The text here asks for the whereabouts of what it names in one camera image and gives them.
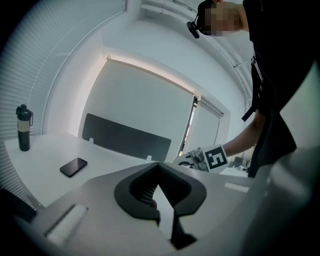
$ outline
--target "roller blind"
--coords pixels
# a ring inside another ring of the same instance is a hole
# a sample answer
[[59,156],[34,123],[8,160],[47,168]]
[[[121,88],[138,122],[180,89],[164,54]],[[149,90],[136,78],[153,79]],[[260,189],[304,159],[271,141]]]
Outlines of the roller blind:
[[[60,68],[79,42],[125,8],[123,0],[40,0],[32,7],[0,56],[0,142],[17,137],[20,104],[34,113],[31,136],[41,134],[47,99]],[[0,179],[1,188],[30,205],[3,143]]]
[[79,137],[83,135],[87,114],[92,114],[170,139],[171,144],[165,161],[172,162],[177,157],[184,138],[193,102],[194,96],[191,92],[161,77],[108,60],[86,101]]
[[220,116],[221,113],[216,112],[203,100],[198,101],[183,154],[215,144]]

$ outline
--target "ceiling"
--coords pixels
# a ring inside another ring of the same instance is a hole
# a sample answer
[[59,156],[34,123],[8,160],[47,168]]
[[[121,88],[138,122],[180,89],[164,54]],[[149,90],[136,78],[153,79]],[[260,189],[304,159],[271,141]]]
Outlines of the ceiling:
[[[242,0],[229,0],[241,4]],[[202,36],[195,40],[186,21],[197,15],[203,0],[143,0],[145,17],[193,40],[224,67],[242,91],[244,98],[252,98],[251,58],[254,53],[249,33],[240,31],[224,37]]]

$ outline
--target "white countertop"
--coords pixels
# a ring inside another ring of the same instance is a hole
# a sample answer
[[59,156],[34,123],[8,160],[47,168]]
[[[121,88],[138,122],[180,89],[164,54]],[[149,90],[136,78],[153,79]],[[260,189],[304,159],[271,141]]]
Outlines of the white countertop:
[[[91,145],[69,133],[32,137],[27,152],[19,149],[18,139],[4,144],[20,179],[44,207],[94,177],[146,163],[144,159]],[[71,178],[62,174],[60,167],[76,158],[88,165]]]

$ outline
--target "water bottle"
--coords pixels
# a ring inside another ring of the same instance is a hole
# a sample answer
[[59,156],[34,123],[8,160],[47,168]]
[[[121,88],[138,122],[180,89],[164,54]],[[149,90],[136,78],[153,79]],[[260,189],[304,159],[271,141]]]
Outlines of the water bottle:
[[30,149],[30,127],[34,123],[34,113],[27,109],[25,104],[21,104],[16,108],[15,114],[18,118],[18,141],[21,151],[28,151]]

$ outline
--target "black smartphone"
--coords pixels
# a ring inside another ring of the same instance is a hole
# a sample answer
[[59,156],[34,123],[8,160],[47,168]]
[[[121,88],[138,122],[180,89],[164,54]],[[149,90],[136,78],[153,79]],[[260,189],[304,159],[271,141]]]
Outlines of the black smartphone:
[[85,167],[88,164],[87,161],[76,158],[72,160],[71,162],[67,163],[66,165],[62,166],[60,168],[60,172],[62,172],[64,175],[71,178],[73,175],[75,175],[77,172],[79,172],[83,167]]

